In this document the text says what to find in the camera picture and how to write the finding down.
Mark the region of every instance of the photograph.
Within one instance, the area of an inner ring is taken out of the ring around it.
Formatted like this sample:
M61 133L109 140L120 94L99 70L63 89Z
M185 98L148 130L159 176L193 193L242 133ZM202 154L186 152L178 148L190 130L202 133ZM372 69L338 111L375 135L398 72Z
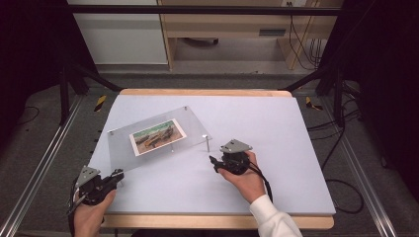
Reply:
M185 137L187 137L185 131L174 118L129 135L135 156L140 156Z

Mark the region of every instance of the hand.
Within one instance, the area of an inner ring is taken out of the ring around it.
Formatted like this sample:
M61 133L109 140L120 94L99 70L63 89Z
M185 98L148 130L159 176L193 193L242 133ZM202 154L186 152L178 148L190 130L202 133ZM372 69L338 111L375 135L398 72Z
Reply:
M99 236L102 220L108 206L114 201L116 190L110 191L105 199L97 205L81 203L74 214L75 236L93 237Z
M245 151L245 153L249 156L250 162L258 165L255 153L251 151ZM252 203L255 199L265 194L265 186L262 178L250 169L239 176L233 175L222 168L219 168L218 172L233 184L249 203Z

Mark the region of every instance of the right hand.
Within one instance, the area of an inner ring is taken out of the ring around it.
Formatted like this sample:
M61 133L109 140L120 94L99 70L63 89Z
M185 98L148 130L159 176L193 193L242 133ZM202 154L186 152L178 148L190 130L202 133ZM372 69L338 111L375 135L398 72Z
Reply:
M250 162L257 166L258 163L256 161L255 153L251 151L245 151L245 153L249 156ZM222 168L219 168L218 172L227 181L233 184L249 203L252 203L255 199L266 193L262 178L250 169L238 176L231 174Z

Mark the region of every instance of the white cabinet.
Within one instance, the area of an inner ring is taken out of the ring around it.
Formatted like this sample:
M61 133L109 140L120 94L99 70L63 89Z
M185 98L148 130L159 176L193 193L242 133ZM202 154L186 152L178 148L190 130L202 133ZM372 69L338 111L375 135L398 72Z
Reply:
M68 0L68 4L156 5L155 0ZM167 64L157 14L74 14L96 64Z

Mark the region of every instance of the finger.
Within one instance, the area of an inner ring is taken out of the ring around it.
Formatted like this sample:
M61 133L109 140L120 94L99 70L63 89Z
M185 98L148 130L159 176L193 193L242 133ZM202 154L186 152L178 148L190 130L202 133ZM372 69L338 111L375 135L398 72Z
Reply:
M256 161L256 154L251 151L245 151L246 155L249 157L250 162L252 162L255 165L258 165L258 162Z
M231 174L229 171L225 169L218 168L217 170L229 182L231 182L231 180L235 177L235 175Z
M106 196L105 199L102 201L101 205L108 207L111 205L112 201L114 201L115 196L117 195L117 190L110 191Z

